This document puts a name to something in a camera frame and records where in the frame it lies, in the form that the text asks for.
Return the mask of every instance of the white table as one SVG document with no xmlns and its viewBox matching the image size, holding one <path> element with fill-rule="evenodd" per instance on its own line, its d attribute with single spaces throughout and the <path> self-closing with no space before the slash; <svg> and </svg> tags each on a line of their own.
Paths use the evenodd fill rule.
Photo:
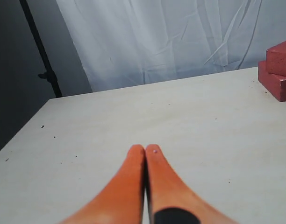
<svg viewBox="0 0 286 224">
<path fill-rule="evenodd" d="M 135 143 L 236 221 L 286 224 L 286 102 L 257 68 L 50 100 L 0 152 L 0 224 L 62 220 Z"/>
</svg>

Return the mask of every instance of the red block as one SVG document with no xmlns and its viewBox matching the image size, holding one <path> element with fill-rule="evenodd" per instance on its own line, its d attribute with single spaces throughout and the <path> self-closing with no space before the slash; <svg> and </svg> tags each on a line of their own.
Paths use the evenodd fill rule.
<svg viewBox="0 0 286 224">
<path fill-rule="evenodd" d="M 280 102 L 286 101 L 286 77 L 268 73 L 266 62 L 258 63 L 259 82 Z"/>
<path fill-rule="evenodd" d="M 267 50 L 266 70 L 269 73 L 286 76 L 286 41 Z"/>
</svg>

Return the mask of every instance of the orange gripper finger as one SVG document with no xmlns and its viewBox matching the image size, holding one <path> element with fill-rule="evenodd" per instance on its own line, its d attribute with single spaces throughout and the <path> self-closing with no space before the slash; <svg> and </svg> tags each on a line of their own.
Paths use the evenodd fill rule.
<svg viewBox="0 0 286 224">
<path fill-rule="evenodd" d="M 236 224 L 184 184 L 158 145 L 147 146 L 145 154 L 151 224 Z"/>
<path fill-rule="evenodd" d="M 133 145 L 105 188 L 60 224 L 140 224 L 144 203 L 144 163 L 144 148 Z"/>
</svg>

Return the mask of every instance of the table surface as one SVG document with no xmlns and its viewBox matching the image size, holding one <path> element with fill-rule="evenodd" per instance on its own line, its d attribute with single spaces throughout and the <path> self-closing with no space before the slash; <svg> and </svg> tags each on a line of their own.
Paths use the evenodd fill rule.
<svg viewBox="0 0 286 224">
<path fill-rule="evenodd" d="M 286 102 L 257 68 L 48 101 L 0 152 L 0 224 L 61 221 L 136 143 L 236 221 L 286 224 Z"/>
</svg>

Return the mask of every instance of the white backdrop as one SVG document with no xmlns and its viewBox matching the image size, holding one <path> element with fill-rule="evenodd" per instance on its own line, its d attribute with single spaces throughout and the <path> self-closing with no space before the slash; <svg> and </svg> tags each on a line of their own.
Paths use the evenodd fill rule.
<svg viewBox="0 0 286 224">
<path fill-rule="evenodd" d="M 94 91 L 256 66 L 286 0 L 57 0 Z"/>
</svg>

